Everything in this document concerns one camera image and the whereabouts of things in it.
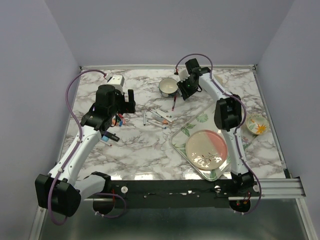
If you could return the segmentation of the white pen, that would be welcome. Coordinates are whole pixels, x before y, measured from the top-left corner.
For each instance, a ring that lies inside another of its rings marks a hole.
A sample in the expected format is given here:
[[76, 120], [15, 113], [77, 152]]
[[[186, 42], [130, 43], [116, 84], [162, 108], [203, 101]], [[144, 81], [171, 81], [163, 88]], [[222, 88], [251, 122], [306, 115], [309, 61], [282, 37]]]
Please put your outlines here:
[[147, 123], [147, 115], [146, 112], [143, 113], [143, 125], [146, 126]]

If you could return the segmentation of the orange highlighter clear cap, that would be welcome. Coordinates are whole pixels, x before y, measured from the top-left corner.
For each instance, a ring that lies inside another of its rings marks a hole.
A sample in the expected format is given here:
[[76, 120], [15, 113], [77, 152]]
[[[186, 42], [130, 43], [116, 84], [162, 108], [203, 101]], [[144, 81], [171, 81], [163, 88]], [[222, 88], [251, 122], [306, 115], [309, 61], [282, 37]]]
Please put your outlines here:
[[160, 122], [160, 123], [162, 123], [162, 124], [165, 124], [165, 125], [168, 124], [168, 121], [167, 121], [165, 118], [161, 117], [161, 116], [154, 115], [153, 118], [154, 118], [156, 121], [158, 121], [158, 122]]

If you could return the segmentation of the blue capped white marker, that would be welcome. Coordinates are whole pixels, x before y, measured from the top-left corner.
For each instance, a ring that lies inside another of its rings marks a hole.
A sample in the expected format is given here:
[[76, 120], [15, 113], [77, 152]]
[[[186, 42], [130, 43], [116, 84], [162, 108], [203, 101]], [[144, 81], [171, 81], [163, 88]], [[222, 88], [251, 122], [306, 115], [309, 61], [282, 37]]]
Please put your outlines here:
[[161, 125], [159, 123], [156, 123], [156, 122], [153, 122], [153, 121], [150, 121], [150, 120], [147, 120], [147, 122], [153, 126], [156, 126], [156, 127], [159, 127], [161, 129], [167, 129], [167, 127], [165, 125]]

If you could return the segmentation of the green white marker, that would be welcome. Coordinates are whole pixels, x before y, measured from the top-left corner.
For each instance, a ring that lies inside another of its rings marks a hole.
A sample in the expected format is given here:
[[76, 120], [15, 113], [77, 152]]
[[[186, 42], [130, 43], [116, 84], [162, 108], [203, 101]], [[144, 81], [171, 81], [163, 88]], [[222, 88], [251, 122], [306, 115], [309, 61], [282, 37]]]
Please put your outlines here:
[[164, 119], [166, 119], [168, 122], [172, 123], [173, 122], [173, 119], [168, 116], [168, 115], [165, 115], [164, 113], [161, 113], [160, 114]]

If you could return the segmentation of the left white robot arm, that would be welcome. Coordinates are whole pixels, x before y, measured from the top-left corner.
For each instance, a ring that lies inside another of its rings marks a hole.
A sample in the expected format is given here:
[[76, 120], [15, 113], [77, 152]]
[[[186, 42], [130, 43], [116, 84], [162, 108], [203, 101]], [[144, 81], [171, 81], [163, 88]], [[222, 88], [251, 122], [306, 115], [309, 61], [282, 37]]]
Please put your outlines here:
[[134, 91], [122, 93], [111, 84], [100, 85], [95, 102], [82, 117], [79, 131], [60, 161], [48, 174], [35, 180], [38, 205], [51, 212], [71, 217], [82, 200], [97, 194], [107, 197], [112, 193], [111, 177], [93, 172], [77, 182], [79, 172], [93, 148], [100, 142], [117, 114], [135, 113]]

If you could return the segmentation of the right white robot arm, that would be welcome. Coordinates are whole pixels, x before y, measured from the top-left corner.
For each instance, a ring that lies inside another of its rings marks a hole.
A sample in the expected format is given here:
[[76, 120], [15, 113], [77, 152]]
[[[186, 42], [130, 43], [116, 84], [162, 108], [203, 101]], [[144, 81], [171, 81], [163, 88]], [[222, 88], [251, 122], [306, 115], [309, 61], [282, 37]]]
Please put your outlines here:
[[175, 71], [180, 81], [177, 83], [183, 100], [196, 92], [205, 90], [215, 101], [214, 123], [221, 130], [226, 141], [231, 160], [230, 191], [241, 196], [255, 183], [255, 175], [247, 165], [242, 145], [241, 126], [245, 123], [247, 112], [241, 98], [225, 90], [213, 78], [213, 66], [201, 67], [193, 58], [185, 63], [186, 73]]

